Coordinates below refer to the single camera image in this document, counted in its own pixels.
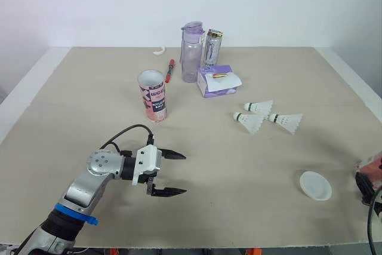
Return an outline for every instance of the red marker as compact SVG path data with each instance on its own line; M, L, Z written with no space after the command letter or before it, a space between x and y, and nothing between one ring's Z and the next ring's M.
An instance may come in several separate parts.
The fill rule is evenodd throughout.
M165 81L166 83L170 81L171 73L172 73L172 70L174 69L174 66L175 66L175 60L171 59L170 63L168 64L168 71L167 71L166 81Z

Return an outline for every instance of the pink paper cup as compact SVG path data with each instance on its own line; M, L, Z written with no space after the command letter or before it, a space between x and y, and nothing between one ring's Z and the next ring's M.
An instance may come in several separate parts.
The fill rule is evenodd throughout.
M146 70L138 76L146 115L152 122L161 122L166 118L166 99L164 76L157 70Z

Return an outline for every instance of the purple water bottle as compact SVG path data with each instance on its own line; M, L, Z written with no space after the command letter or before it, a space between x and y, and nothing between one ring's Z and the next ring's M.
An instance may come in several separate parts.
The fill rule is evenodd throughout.
M202 22L189 22L181 29L181 78L184 82L195 83L201 65L204 31Z

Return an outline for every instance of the water bottle lid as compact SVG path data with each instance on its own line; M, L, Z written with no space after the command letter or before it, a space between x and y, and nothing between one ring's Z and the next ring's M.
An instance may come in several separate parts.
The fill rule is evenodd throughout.
M203 23L201 21L188 22L182 29L189 34L201 34L204 32Z
M199 43L204 34L203 23L201 21L188 22L183 30L183 39L188 43Z

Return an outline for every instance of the table edge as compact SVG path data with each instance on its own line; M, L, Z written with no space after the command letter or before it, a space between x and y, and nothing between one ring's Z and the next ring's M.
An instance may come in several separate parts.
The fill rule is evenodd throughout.
M315 49L382 123L381 97L331 48L315 47Z
M0 104L0 144L70 49L49 48Z

